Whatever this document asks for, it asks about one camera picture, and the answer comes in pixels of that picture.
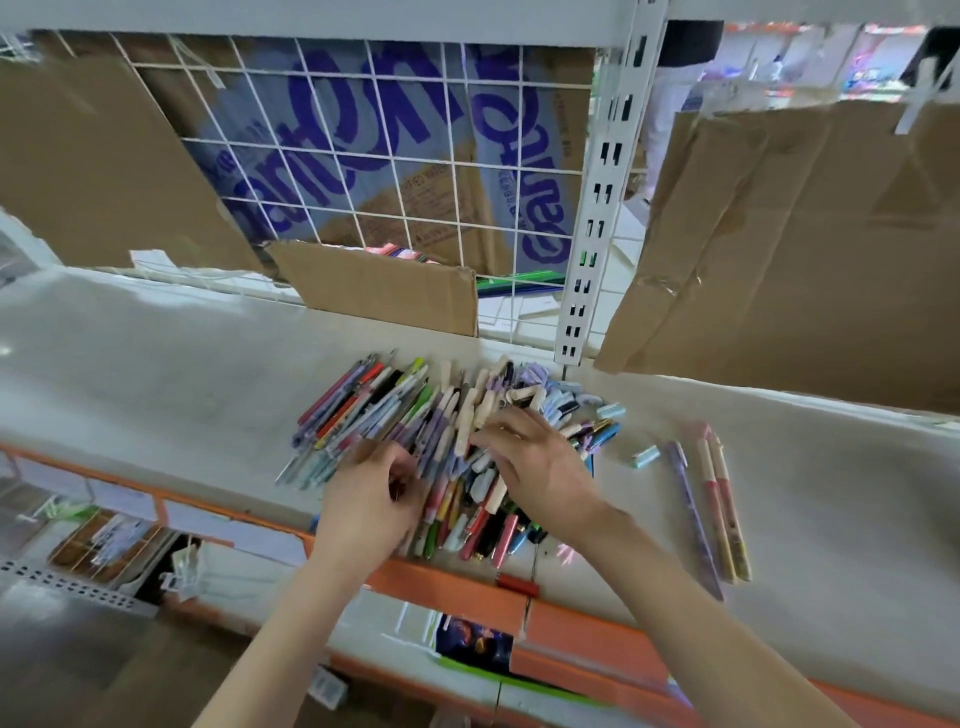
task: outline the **white shelf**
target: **white shelf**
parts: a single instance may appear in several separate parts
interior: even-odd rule
[[[81,466],[306,526],[315,493],[277,489],[291,425],[349,363],[399,349],[472,368],[546,352],[202,289],[47,270],[0,290],[0,440]],[[598,458],[604,494],[692,568],[661,463],[624,463],[707,419],[727,443],[756,581],[730,608],[835,685],[960,717],[957,434],[907,415],[682,379],[568,373],[628,409]],[[695,452],[689,449],[691,459]],[[697,485],[697,466],[691,480]],[[511,569],[532,568],[533,549]],[[461,562],[454,565],[460,568]],[[628,622],[582,561],[547,549],[547,600]]]
[[[5,0],[11,29],[614,46],[632,0]],[[672,0],[669,17],[775,22],[958,25],[954,0]]]

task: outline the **pink pencil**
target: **pink pencil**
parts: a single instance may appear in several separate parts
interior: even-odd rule
[[[717,550],[720,551],[720,571],[724,581],[736,583],[736,569],[733,567],[733,552],[728,535],[727,520],[724,518],[723,505],[720,503],[720,487],[713,471],[713,458],[707,437],[711,434],[710,425],[703,423],[700,437],[697,438],[697,451],[704,465],[704,485],[710,498],[710,513],[713,516],[714,530],[717,536]]]

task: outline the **paper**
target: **paper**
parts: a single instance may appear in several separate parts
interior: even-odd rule
[[[16,477],[16,471],[13,469],[13,463],[4,452],[0,452],[0,477]]]
[[[90,484],[93,502],[97,505],[145,521],[159,520],[154,497],[151,494],[115,483],[105,483],[103,480],[92,477],[87,482]]]
[[[196,536],[231,541],[229,536],[230,519],[203,508],[184,505],[175,500],[164,500],[163,507],[167,511],[167,526],[175,531],[192,533]]]
[[[275,531],[255,523],[232,521],[227,541],[240,551],[265,556],[281,564],[300,567],[306,563],[306,551],[300,537],[286,531]]]
[[[49,465],[27,460],[25,457],[15,457],[16,467],[20,469],[20,479],[36,485],[51,493],[68,497],[78,503],[88,503],[93,500],[90,489],[86,486],[86,478],[60,468],[51,468]]]

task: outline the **leg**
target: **leg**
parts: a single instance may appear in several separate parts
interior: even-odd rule
[[[647,179],[640,190],[640,197],[652,200],[663,159],[670,145],[673,132],[673,117],[684,107],[690,89],[700,80],[705,63],[658,68],[655,71],[650,100],[640,128],[640,143],[647,160]]]

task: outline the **orange shelf edge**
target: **orange shelf edge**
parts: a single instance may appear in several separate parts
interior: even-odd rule
[[[34,460],[37,463],[43,463],[54,468],[70,471],[84,477],[97,478],[105,482],[116,483],[137,491],[150,493],[154,496],[157,515],[160,522],[167,525],[166,509],[163,506],[163,500],[175,500],[186,505],[193,505],[204,510],[219,513],[223,516],[229,516],[237,521],[256,523],[274,530],[286,531],[300,537],[303,541],[307,556],[313,551],[314,538],[312,534],[298,531],[295,528],[279,525],[276,523],[264,521],[255,516],[245,513],[231,511],[221,506],[207,503],[190,496],[180,493],[174,493],[163,488],[144,485],[127,478],[101,473],[90,468],[84,468],[73,463],[63,462],[56,458],[47,457],[39,452],[13,448],[0,443],[0,450],[7,455],[24,457]],[[219,543],[222,546],[233,546],[218,539],[208,541]],[[508,634],[519,634],[523,617],[527,609],[527,597],[499,589],[492,584],[473,581],[463,576],[432,569],[420,564],[415,564],[401,559],[391,559],[367,580],[367,585],[379,594],[392,596],[403,601],[414,602],[429,609],[435,609],[439,612],[475,621],[491,629],[496,629]]]
[[[520,643],[514,643],[510,670],[614,705],[651,725],[663,728],[698,728],[696,713],[676,698],[618,682],[597,672],[575,667],[570,663],[542,655]]]
[[[510,635],[520,634],[527,610],[524,595],[402,559],[377,569],[367,586]]]
[[[623,690],[637,683],[652,685],[654,691],[661,689],[660,686],[663,689],[666,687],[667,667],[650,639],[637,629],[541,601],[532,602],[526,627],[524,643],[530,646],[523,648],[524,657],[521,660],[535,665],[537,669],[550,670],[572,685],[583,683],[595,692],[584,692],[564,683],[554,683],[555,685],[584,692],[589,697],[605,702],[610,701],[598,695],[626,694],[628,699],[632,699],[632,694],[624,693]],[[517,646],[524,643],[515,643],[515,654]],[[566,662],[561,657],[563,655],[573,656],[584,664],[576,666]],[[610,677],[587,672],[586,668],[590,666],[597,666]],[[598,682],[585,682],[582,674],[590,675]],[[540,675],[531,676],[550,682]],[[618,683],[616,676],[622,676],[629,685]],[[810,682],[862,728],[960,728],[958,723],[920,713],[872,695],[844,690],[816,680]],[[629,702],[614,704],[630,710]]]
[[[666,689],[669,672],[645,634],[633,627],[534,600],[524,641],[541,652],[573,655],[614,676],[654,690]]]

